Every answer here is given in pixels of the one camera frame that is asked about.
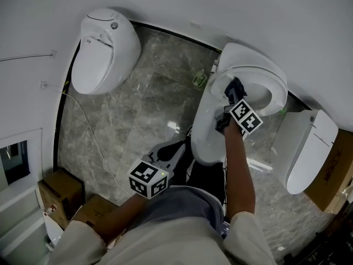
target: white sleeve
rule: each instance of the white sleeve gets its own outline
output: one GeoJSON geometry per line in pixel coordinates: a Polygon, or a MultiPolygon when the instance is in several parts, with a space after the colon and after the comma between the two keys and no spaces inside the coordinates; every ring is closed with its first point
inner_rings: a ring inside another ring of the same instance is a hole
{"type": "Polygon", "coordinates": [[[276,264],[254,214],[248,212],[235,214],[223,244],[226,251],[248,265],[276,264]]]}
{"type": "Polygon", "coordinates": [[[99,262],[106,245],[87,224],[71,221],[50,255],[47,265],[89,265],[99,262]]]}

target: black and white marker cube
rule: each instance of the black and white marker cube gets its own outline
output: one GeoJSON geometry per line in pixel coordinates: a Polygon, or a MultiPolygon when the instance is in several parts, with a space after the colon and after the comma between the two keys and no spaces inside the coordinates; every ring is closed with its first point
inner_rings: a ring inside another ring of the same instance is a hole
{"type": "Polygon", "coordinates": [[[263,124],[257,113],[252,110],[251,106],[244,99],[240,100],[229,112],[242,128],[243,139],[263,124]]]}
{"type": "Polygon", "coordinates": [[[131,189],[148,199],[168,187],[169,173],[141,159],[136,159],[130,167],[128,175],[131,189]]]}

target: person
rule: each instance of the person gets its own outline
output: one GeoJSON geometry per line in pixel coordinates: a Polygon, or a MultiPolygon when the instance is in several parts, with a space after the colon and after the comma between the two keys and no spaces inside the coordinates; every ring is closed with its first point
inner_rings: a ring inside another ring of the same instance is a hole
{"type": "MultiPolygon", "coordinates": [[[[93,227],[72,221],[48,265],[276,264],[254,216],[254,186],[242,135],[233,119],[224,129],[224,136],[226,214],[231,220],[224,240],[222,165],[204,167],[194,163],[187,184],[174,182],[178,185],[151,200],[135,194],[93,227]],[[125,229],[126,233],[107,251],[106,246],[125,229]]],[[[181,161],[179,169],[190,158],[181,161]]],[[[175,177],[182,176],[176,172],[175,177]]]]}

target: brown cardboard box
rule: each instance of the brown cardboard box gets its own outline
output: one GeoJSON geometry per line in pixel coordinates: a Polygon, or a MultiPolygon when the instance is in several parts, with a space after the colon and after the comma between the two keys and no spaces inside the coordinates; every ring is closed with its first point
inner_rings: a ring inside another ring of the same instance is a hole
{"type": "Polygon", "coordinates": [[[72,220],[84,222],[92,227],[99,219],[108,215],[116,208],[118,206],[114,203],[95,194],[77,211],[72,220]]]}
{"type": "Polygon", "coordinates": [[[346,202],[341,193],[353,177],[353,133],[339,130],[323,167],[304,191],[324,212],[338,213],[346,202]]]}
{"type": "Polygon", "coordinates": [[[84,204],[83,182],[63,169],[38,182],[45,209],[56,210],[50,217],[65,229],[78,208],[84,204]]]}

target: toilet lid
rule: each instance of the toilet lid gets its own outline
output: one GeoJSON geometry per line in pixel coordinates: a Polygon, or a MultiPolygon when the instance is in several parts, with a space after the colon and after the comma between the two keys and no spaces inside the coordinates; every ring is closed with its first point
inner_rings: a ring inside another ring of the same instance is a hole
{"type": "Polygon", "coordinates": [[[285,82],[260,67],[239,66],[220,72],[211,87],[211,93],[218,100],[220,97],[227,99],[224,90],[235,77],[240,79],[248,94],[244,99],[259,116],[274,114],[285,106],[288,95],[285,82]]]}
{"type": "Polygon", "coordinates": [[[72,85],[77,92],[89,94],[103,81],[113,57],[113,48],[88,37],[81,46],[72,68],[72,85]]]}

